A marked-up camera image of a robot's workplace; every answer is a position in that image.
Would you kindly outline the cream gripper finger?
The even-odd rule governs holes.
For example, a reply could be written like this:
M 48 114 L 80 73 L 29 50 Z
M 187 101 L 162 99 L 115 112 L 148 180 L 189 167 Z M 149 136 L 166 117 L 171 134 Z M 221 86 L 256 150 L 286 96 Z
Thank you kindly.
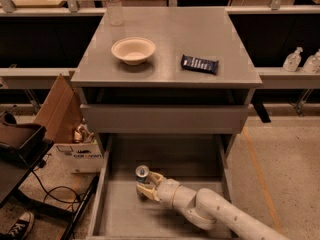
M 148 177 L 149 177 L 149 180 L 153 182 L 156 186 L 159 186 L 161 182 L 165 180 L 165 177 L 162 174 L 159 174 L 153 171 L 149 172 Z
M 140 196 L 144 196 L 144 197 L 154 201 L 153 200 L 153 195 L 152 195 L 154 186 L 155 185 L 137 183 L 136 184 L 136 190 L 137 190 L 137 193 Z

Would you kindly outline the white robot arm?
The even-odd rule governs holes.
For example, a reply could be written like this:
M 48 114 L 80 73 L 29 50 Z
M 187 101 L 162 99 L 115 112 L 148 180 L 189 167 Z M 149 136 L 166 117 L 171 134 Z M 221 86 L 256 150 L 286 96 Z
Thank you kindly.
M 193 225 L 211 230 L 219 221 L 243 240 L 289 240 L 261 223 L 208 188 L 198 191 L 180 182 L 150 171 L 147 166 L 136 168 L 137 193 L 164 207 L 180 212 Z

